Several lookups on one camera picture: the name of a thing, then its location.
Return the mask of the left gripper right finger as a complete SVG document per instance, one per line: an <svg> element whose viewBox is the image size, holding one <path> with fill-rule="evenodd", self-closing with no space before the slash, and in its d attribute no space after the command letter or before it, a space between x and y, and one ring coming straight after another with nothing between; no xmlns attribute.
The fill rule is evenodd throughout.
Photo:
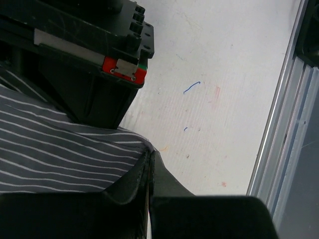
<svg viewBox="0 0 319 239"><path fill-rule="evenodd" d="M251 196L196 196L150 157L149 212L154 239L276 239L270 213Z"/></svg>

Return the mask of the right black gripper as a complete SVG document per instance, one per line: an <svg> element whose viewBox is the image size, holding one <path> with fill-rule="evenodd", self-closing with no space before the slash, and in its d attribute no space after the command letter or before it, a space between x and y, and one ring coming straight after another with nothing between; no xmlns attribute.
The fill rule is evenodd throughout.
<svg viewBox="0 0 319 239"><path fill-rule="evenodd" d="M117 128L154 52L154 28L135 1L0 3L1 60L78 123Z"/></svg>

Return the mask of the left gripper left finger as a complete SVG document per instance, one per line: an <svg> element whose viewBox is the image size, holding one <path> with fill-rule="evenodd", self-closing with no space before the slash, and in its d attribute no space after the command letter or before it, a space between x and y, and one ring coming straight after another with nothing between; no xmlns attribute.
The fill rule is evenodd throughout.
<svg viewBox="0 0 319 239"><path fill-rule="evenodd" d="M132 169L101 192L2 194L1 238L146 238L150 157L144 152Z"/></svg>

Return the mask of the grey striped underwear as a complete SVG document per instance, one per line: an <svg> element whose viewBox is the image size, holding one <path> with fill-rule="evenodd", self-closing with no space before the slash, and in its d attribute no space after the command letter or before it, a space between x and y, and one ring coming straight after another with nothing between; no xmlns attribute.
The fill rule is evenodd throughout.
<svg viewBox="0 0 319 239"><path fill-rule="evenodd" d="M32 82L1 65L1 193L103 191L153 150L134 132L74 123Z"/></svg>

